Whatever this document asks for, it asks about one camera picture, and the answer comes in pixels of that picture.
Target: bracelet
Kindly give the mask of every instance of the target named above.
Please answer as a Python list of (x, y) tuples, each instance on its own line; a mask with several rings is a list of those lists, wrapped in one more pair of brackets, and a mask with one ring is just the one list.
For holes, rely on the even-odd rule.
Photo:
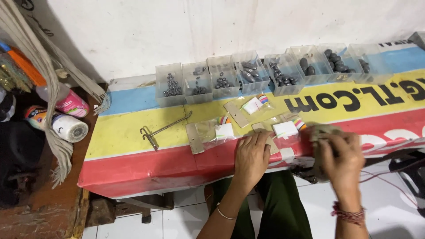
[(340, 203), (338, 201), (334, 202), (334, 211), (331, 212), (331, 216), (338, 216), (342, 220), (345, 220), (349, 223), (357, 224), (361, 226), (365, 221), (365, 208), (362, 207), (360, 212), (350, 213), (343, 210), (340, 210)]
[(227, 216), (225, 216), (225, 215), (223, 215), (221, 212), (220, 212), (220, 209), (218, 208), (218, 205), (220, 205), (220, 203), (218, 202), (217, 203), (217, 211), (224, 217), (224, 218), (226, 218), (226, 219), (229, 219), (229, 220), (235, 220), (236, 218), (230, 218), (230, 217), (227, 217)]

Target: person's lap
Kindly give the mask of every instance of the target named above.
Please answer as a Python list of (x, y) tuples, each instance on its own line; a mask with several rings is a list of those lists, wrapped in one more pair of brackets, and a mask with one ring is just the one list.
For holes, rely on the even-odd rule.
[[(214, 202), (210, 215), (227, 192), (231, 180), (227, 178), (211, 184)], [(257, 184), (257, 192), (264, 202), (259, 239), (312, 238), (307, 214), (289, 170), (264, 174)], [(232, 238), (255, 238), (247, 199), (239, 210)]]

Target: plastic compartment box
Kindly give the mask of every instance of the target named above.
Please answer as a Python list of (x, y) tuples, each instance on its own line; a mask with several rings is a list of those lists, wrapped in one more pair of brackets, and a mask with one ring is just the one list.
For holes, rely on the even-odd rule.
[[(177, 81), (177, 86), (181, 87), (182, 95), (165, 97), (164, 91), (168, 89), (168, 73), (174, 76)], [(169, 65), (157, 65), (155, 67), (156, 75), (156, 91), (155, 100), (158, 102), (159, 107), (170, 107), (184, 104), (184, 85), (183, 74), (181, 73), (181, 63), (174, 63)]]
[[(324, 55), (317, 50), (316, 46), (291, 46), (290, 53), (296, 59), (298, 70), (304, 77), (306, 85), (323, 84), (331, 77), (333, 73), (331, 66), (328, 64), (328, 60), (324, 58)], [(314, 66), (316, 75), (306, 76), (304, 74), (299, 64), (303, 57), (307, 59), (309, 65)]]
[(356, 73), (332, 73), (331, 77), (328, 79), (328, 82), (351, 82), (353, 80), (360, 79), (362, 75), (362, 67), (358, 60), (354, 60), (350, 52), (348, 51), (347, 45), (344, 43), (326, 43), (319, 44), (317, 50), (323, 55), (326, 59), (324, 51), (331, 49), (332, 53), (341, 57), (341, 60), (344, 62), (344, 65), (348, 66), (349, 69), (356, 70)]
[(369, 63), (369, 73), (366, 74), (361, 68), (362, 76), (355, 80), (356, 83), (382, 85), (393, 77), (391, 68), (385, 63), (376, 44), (350, 44), (348, 51), (359, 65), (359, 59)]
[[(207, 58), (207, 65), (210, 70), (212, 96), (214, 98), (238, 96), (241, 86), (236, 79), (236, 72), (233, 66), (232, 57), (230, 55), (210, 57)], [(225, 77), (229, 83), (233, 84), (233, 87), (216, 89), (215, 86), (217, 85), (217, 79), (223, 77)]]
[[(201, 104), (213, 100), (213, 87), (211, 86), (210, 74), (208, 73), (207, 62), (198, 62), (191, 64), (183, 64), (181, 66), (183, 72), (184, 91), (186, 101), (189, 105)], [(207, 88), (206, 94), (193, 95), (196, 87)]]
[[(233, 62), (236, 66), (236, 77), (242, 82), (242, 94), (257, 94), (263, 92), (270, 83), (270, 78), (261, 63), (256, 51), (248, 51), (244, 53), (232, 54)], [(241, 62), (249, 62), (257, 67), (257, 72), (260, 75), (255, 77), (255, 83), (248, 82), (242, 75), (244, 69)]]
[[(270, 67), (270, 63), (277, 63), (277, 67), (282, 72), (282, 74), (297, 77), (299, 79), (297, 84), (279, 86), (279, 84), (276, 82), (274, 69)], [(289, 53), (264, 56), (264, 68), (275, 85), (275, 91), (273, 92), (274, 96), (299, 94), (300, 91), (304, 88), (305, 81), (300, 71), (298, 70), (297, 65), (298, 62)]]

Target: white wall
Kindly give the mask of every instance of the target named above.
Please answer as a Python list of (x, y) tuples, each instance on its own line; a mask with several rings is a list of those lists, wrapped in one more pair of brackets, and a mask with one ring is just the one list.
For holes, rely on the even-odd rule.
[(404, 39), (425, 30), (423, 0), (37, 0), (32, 14), (96, 80), (255, 49)]

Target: white foam block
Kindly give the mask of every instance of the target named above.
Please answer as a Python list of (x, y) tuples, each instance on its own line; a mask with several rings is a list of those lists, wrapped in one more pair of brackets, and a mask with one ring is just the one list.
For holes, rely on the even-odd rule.
[(257, 98), (254, 97), (250, 99), (248, 102), (246, 102), (242, 108), (248, 113), (253, 114), (254, 112), (260, 110), (260, 108), (263, 106), (263, 103)]
[(297, 127), (292, 121), (273, 125), (273, 130), (278, 138), (288, 139), (288, 136), (298, 134)]
[(227, 139), (227, 138), (233, 138), (233, 127), (232, 123), (227, 123), (223, 125), (216, 125), (215, 126), (215, 137), (217, 139)]

